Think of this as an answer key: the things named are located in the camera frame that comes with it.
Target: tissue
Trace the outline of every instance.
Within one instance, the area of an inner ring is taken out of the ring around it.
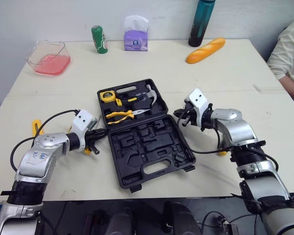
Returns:
[[[124,49],[147,51],[148,20],[141,16],[127,16],[124,27]]]

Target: green can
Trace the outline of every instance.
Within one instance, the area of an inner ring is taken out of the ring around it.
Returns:
[[[100,25],[95,25],[92,27],[92,36],[94,40],[95,47],[99,54],[104,54],[108,52],[107,40],[104,36],[103,29]]]

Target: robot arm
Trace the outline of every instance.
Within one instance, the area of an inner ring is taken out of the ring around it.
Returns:
[[[244,180],[240,183],[242,198],[249,212],[261,215],[269,235],[294,235],[294,203],[271,161],[261,149],[250,125],[235,109],[212,109],[200,89],[184,100],[184,110],[174,114],[192,125],[215,128],[222,133],[221,149],[230,149],[231,161]]]
[[[36,234],[44,192],[57,160],[73,150],[90,148],[98,153],[94,146],[95,131],[91,131],[96,123],[96,118],[81,110],[70,133],[45,134],[34,140],[21,160],[12,190],[1,193],[8,195],[8,199],[0,211],[0,235],[15,234],[16,230],[18,234]]]

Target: black toolbox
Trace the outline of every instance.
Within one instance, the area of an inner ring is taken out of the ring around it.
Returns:
[[[142,97],[136,95],[148,93],[147,85],[157,94],[153,105],[153,98],[146,97],[135,103],[127,103],[127,106],[118,106],[116,101],[104,102],[100,98],[100,94],[106,94],[106,91],[114,91],[116,98],[121,100]],[[174,119],[167,114],[167,105],[151,79],[107,88],[98,91],[97,95],[102,119],[109,130],[108,138],[113,161],[122,188],[129,188],[131,192],[135,192],[141,190],[141,183],[147,180],[179,169],[195,169],[193,164],[196,159],[185,147],[184,137],[179,135]],[[108,125],[108,122],[117,121],[124,116],[107,119],[106,115],[140,109],[150,110],[134,116],[134,119],[126,118],[118,124]],[[165,163],[168,167],[145,173],[147,166],[159,162]]]

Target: purple tissue box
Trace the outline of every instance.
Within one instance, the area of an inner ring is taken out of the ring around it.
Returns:
[[[148,50],[148,33],[131,30],[124,34],[124,49],[125,50]]]

